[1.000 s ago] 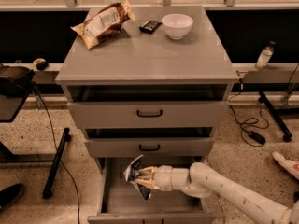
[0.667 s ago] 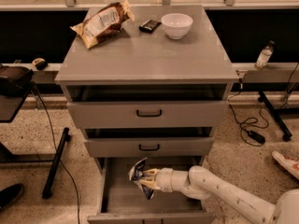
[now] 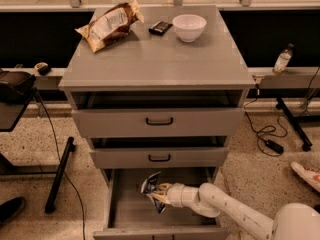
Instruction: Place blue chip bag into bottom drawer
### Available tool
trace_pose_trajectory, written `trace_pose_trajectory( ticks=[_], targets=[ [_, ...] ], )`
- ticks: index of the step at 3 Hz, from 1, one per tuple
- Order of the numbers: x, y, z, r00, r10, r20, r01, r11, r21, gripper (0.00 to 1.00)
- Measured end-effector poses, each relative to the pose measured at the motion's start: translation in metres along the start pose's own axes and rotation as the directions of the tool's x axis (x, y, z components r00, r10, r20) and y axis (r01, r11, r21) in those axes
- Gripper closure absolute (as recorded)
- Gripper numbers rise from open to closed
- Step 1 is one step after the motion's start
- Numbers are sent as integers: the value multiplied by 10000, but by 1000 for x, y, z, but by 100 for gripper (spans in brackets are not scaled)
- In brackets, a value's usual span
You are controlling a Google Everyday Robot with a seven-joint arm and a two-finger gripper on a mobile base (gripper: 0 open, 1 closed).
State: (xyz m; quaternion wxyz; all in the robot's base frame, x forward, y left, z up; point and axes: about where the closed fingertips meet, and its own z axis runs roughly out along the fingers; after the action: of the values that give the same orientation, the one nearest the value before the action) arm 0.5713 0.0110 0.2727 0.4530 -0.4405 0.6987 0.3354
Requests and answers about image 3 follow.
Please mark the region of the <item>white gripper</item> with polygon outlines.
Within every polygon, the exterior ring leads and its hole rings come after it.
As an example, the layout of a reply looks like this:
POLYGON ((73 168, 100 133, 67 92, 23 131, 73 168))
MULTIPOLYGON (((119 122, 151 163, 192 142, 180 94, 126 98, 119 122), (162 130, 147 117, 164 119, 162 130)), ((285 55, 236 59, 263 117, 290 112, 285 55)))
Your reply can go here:
POLYGON ((166 193, 152 193, 151 196, 153 198, 177 208, 193 208, 200 202, 198 188, 180 183, 175 183, 173 185, 170 183, 157 184, 155 191, 166 193))

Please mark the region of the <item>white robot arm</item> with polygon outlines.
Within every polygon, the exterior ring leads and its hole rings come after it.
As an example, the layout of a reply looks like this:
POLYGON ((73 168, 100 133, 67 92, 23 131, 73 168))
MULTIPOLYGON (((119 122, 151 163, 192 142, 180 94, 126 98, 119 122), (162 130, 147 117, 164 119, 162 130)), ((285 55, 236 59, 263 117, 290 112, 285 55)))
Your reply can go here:
POLYGON ((270 219, 210 183, 199 188, 160 184, 151 196, 173 207, 188 207, 205 217, 223 212, 256 240, 320 240, 320 214, 305 204, 286 204, 270 219))

